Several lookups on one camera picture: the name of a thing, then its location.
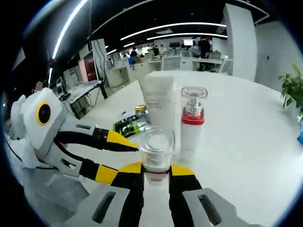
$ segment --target snack package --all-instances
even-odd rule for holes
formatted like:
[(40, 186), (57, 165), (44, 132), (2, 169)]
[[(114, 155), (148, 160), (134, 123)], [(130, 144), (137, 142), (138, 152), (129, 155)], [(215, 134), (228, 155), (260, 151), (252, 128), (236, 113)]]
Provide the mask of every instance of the snack package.
[(124, 136), (125, 138), (138, 134), (149, 125), (147, 111), (140, 112), (136, 115), (122, 119), (113, 125), (113, 130)]

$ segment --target yellow circular joint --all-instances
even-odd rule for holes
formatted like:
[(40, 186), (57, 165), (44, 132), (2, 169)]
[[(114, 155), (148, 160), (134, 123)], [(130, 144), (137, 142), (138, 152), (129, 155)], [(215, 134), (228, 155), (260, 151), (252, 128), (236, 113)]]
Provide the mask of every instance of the yellow circular joint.
[(36, 110), (36, 120), (37, 122), (44, 126), (47, 125), (49, 119), (51, 118), (51, 108), (48, 102), (42, 101)]

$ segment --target bottle pump head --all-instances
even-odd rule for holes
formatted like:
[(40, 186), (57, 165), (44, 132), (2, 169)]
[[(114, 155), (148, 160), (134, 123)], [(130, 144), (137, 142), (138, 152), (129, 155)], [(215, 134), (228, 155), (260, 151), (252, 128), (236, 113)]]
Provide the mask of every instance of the bottle pump head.
[(204, 87), (184, 87), (182, 95), (182, 122), (185, 124), (204, 124), (204, 110), (201, 99), (207, 98), (208, 92)]

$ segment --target led light strip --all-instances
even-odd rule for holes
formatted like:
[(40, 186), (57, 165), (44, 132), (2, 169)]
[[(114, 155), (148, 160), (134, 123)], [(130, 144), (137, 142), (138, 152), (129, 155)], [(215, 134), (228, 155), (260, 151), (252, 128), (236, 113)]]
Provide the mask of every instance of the led light strip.
[(211, 25), (211, 26), (226, 27), (226, 25), (215, 24), (215, 23), (206, 23), (206, 22), (175, 23), (175, 24), (170, 24), (170, 25), (162, 25), (162, 26), (157, 26), (157, 27), (151, 27), (151, 28), (142, 30), (142, 31), (140, 31), (140, 32), (136, 32), (136, 33), (133, 33), (133, 34), (131, 34), (131, 35), (125, 36), (125, 37), (121, 38), (120, 40), (124, 40), (124, 39), (127, 39), (127, 38), (129, 38), (129, 37), (132, 37), (132, 36), (134, 36), (134, 35), (141, 34), (141, 33), (148, 32), (148, 31), (152, 31), (152, 30), (155, 30), (155, 29), (164, 28), (164, 27), (179, 26), (179, 25)]
[(134, 43), (126, 44), (126, 45), (124, 45), (123, 47), (131, 46), (131, 45), (134, 45)]
[(147, 38), (146, 40), (158, 39), (158, 38), (164, 38), (164, 37), (170, 37), (170, 36), (176, 36), (176, 35), (208, 35), (208, 36), (217, 36), (217, 37), (227, 38), (227, 35), (219, 35), (219, 34), (211, 34), (211, 33), (175, 33), (175, 34), (155, 36), (155, 37)]
[[(58, 53), (58, 50), (59, 50), (59, 46), (62, 42), (62, 39), (63, 39), (63, 36), (65, 35), (68, 27), (70, 26), (72, 20), (74, 19), (74, 17), (77, 15), (77, 13), (80, 11), (80, 9), (84, 6), (84, 4), (87, 2), (88, 0), (82, 0), (78, 6), (74, 9), (74, 11), (71, 13), (71, 15), (68, 17), (60, 35), (59, 35), (59, 38), (57, 40), (57, 43), (56, 43), (56, 46), (55, 46), (55, 49), (53, 51), (53, 59), (55, 59), (57, 53)], [(50, 84), (50, 81), (51, 81), (51, 75), (52, 75), (52, 71), (53, 69), (50, 68), (49, 70), (49, 76), (48, 76), (48, 84)]]
[(109, 55), (109, 54), (111, 54), (111, 53), (113, 53), (113, 52), (116, 52), (116, 51), (117, 51), (117, 49), (114, 49), (114, 50), (112, 50), (112, 51), (106, 53), (106, 55)]

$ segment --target person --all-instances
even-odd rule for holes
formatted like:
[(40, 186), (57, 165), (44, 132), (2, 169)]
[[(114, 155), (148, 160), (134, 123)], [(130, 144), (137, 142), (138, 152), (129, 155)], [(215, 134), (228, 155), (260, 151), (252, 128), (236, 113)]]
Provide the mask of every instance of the person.
[[(211, 46), (206, 39), (201, 38), (198, 42), (200, 48), (200, 57), (206, 58), (206, 53), (210, 52)], [(200, 62), (199, 71), (208, 71), (210, 70), (210, 64)]]
[(159, 49), (158, 49), (157, 46), (155, 46), (152, 50), (153, 50), (153, 54), (154, 54), (155, 56), (158, 56), (158, 55), (159, 55)]
[(160, 55), (164, 55), (166, 53), (166, 48), (161, 44), (160, 46)]
[(201, 38), (201, 40), (198, 42), (198, 46), (200, 48), (200, 57), (206, 58), (206, 53), (209, 53), (211, 49), (209, 42), (206, 39)]
[(131, 52), (131, 55), (130, 55), (130, 56), (131, 56), (131, 57), (136, 57), (136, 56), (138, 56), (135, 47), (133, 47), (133, 51)]

